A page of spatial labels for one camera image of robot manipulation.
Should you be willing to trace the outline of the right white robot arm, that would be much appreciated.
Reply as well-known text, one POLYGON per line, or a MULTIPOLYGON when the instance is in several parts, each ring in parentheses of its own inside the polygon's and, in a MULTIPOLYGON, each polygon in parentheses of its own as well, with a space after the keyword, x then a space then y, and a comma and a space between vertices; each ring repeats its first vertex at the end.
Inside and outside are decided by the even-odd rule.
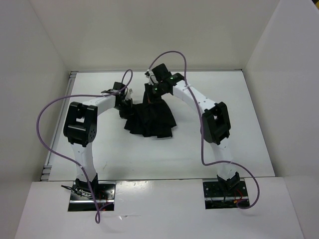
POLYGON ((160 99, 165 94, 171 94, 198 113, 201 163, 204 166, 221 164, 217 167, 218 189, 224 196, 231 195, 239 184, 240 176, 232 166, 232 156, 228 147, 231 124, 227 105, 209 99, 191 86, 182 74, 172 74, 165 64, 148 69, 145 76, 149 80, 146 93, 150 102, 160 99))

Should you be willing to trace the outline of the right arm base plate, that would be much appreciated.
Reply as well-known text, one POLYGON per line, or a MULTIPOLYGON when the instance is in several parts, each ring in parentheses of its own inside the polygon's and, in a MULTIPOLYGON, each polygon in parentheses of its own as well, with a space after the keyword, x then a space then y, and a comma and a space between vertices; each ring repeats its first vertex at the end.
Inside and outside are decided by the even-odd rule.
POLYGON ((243 180, 227 193, 223 193, 216 180, 203 181, 202 184, 206 210, 232 209, 236 208, 237 204, 244 208, 250 206, 246 184, 243 180))

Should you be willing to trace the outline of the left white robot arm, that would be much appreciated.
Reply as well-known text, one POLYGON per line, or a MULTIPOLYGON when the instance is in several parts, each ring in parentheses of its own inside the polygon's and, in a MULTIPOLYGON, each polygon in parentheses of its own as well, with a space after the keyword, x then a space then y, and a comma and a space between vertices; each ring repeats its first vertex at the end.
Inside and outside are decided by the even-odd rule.
POLYGON ((88 199, 99 194, 98 174, 94 167, 92 143, 97 135, 98 116, 109 109, 117 109, 121 118, 131 115, 132 89, 115 82, 113 88, 103 91, 101 97, 84 102, 71 102, 63 134, 71 144, 77 166, 75 190, 81 190, 88 199))

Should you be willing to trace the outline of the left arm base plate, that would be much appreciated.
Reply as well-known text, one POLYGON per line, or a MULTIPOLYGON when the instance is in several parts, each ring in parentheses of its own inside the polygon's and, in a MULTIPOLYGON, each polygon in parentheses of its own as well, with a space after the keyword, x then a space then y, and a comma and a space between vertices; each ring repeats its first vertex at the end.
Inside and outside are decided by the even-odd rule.
MULTIPOLYGON (((70 189, 69 212, 96 211, 92 195, 87 190, 76 189, 75 182, 70 189)), ((98 207, 102 211, 114 211, 116 182, 99 181, 99 188, 95 194, 98 207)))

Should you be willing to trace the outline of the black skirt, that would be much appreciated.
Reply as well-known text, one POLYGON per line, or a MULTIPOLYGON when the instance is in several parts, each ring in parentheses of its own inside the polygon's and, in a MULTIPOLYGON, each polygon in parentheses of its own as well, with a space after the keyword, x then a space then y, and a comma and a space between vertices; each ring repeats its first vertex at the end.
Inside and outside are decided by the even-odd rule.
POLYGON ((175 118, 165 100, 151 102, 146 94, 143 101, 133 105, 133 114, 127 118, 124 129, 143 137, 172 137, 175 118))

